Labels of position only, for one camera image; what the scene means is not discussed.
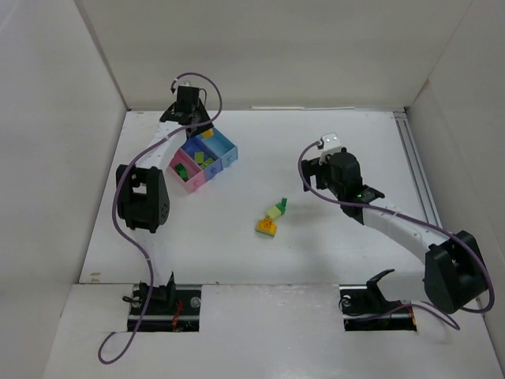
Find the dark green square lego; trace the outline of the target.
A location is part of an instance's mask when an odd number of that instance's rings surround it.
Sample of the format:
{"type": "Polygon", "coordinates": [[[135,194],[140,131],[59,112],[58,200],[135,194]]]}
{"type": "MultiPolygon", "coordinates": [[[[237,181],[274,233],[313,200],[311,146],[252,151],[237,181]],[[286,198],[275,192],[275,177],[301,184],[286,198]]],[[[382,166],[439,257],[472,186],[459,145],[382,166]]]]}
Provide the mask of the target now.
{"type": "Polygon", "coordinates": [[[189,176],[188,176],[188,173],[186,170],[179,170],[178,175],[184,181],[187,181],[189,179],[189,176]]]}

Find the metallic gold lego brick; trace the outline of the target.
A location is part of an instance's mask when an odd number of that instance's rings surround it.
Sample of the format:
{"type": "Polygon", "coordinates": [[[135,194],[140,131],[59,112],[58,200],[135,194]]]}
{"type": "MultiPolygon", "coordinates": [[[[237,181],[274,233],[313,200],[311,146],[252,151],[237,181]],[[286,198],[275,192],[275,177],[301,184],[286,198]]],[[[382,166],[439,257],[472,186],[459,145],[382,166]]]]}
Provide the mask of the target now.
{"type": "Polygon", "coordinates": [[[203,163],[202,163],[202,167],[208,167],[210,165],[212,165],[214,163],[214,160],[212,158],[208,158],[206,159],[203,163]]]}

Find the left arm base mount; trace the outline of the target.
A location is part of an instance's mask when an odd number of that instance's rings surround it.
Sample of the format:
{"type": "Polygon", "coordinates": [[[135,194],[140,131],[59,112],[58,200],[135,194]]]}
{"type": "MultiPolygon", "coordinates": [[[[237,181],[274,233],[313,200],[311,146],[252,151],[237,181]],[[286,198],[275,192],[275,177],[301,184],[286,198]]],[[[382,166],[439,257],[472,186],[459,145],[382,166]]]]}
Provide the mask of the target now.
{"type": "MultiPolygon", "coordinates": [[[[148,284],[140,282],[133,293],[122,298],[129,305],[127,330],[132,332],[144,303],[148,284]]],[[[171,275],[166,285],[154,287],[139,332],[198,332],[200,329],[201,285],[179,285],[171,275]]]]}

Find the light green rectangular lego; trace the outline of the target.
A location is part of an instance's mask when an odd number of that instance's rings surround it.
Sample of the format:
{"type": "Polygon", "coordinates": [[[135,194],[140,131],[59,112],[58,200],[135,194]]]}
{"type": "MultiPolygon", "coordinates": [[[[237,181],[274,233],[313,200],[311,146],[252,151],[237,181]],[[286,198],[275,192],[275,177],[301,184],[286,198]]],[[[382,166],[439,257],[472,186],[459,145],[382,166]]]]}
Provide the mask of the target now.
{"type": "Polygon", "coordinates": [[[202,164],[205,161],[205,154],[204,152],[196,152],[194,154],[194,160],[197,164],[202,164]]]}

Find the light green and green lego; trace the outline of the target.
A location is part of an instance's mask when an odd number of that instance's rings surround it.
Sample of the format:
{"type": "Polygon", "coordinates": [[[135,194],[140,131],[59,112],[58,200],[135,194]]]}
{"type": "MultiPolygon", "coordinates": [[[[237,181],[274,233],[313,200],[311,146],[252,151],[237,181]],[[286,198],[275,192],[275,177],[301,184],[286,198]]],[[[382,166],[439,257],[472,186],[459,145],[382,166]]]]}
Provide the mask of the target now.
{"type": "Polygon", "coordinates": [[[271,206],[265,213],[265,217],[272,221],[276,221],[279,217],[283,216],[286,212],[286,207],[282,203],[277,203],[271,206]]]}

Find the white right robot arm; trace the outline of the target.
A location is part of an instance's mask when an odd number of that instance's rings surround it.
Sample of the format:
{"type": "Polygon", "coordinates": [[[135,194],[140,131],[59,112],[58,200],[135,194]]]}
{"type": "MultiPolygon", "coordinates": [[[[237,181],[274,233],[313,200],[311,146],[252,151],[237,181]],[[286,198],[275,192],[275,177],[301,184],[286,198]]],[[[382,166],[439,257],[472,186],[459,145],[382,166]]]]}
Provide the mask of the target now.
{"type": "Polygon", "coordinates": [[[425,302],[445,314],[487,313],[493,308],[496,291],[472,234],[451,233],[399,211],[382,192],[363,183],[357,158],[344,148],[315,159],[299,157],[297,169],[304,191],[323,199],[321,190],[329,190],[328,202],[422,263],[420,272],[384,281],[394,271],[387,268],[367,282],[373,313],[391,310],[398,300],[425,302]]]}

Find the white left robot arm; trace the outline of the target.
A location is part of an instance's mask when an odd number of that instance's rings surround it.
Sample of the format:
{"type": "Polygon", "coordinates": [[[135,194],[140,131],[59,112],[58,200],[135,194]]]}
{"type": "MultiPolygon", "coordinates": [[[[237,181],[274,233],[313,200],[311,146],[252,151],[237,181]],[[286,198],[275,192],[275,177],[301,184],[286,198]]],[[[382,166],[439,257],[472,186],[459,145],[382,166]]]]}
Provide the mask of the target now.
{"type": "Polygon", "coordinates": [[[148,266],[147,284],[161,286],[170,277],[166,243],[157,230],[168,220],[170,198],[166,171],[177,146],[175,135],[196,137],[213,127],[200,95],[202,88],[183,84],[159,119],[155,136],[131,163],[116,170],[112,220],[116,231],[140,251],[148,266]]]}

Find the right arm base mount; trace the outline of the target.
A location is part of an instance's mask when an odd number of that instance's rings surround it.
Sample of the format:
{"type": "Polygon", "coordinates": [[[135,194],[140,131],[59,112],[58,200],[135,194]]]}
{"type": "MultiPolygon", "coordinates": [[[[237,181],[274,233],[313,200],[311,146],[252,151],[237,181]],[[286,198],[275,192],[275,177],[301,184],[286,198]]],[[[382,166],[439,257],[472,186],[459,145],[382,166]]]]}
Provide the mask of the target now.
{"type": "Polygon", "coordinates": [[[379,289],[379,281],[393,271],[394,269],[384,270],[365,284],[339,286],[338,305],[346,332],[417,331],[411,307],[386,315],[386,312],[405,304],[401,300],[386,300],[379,289]]]}

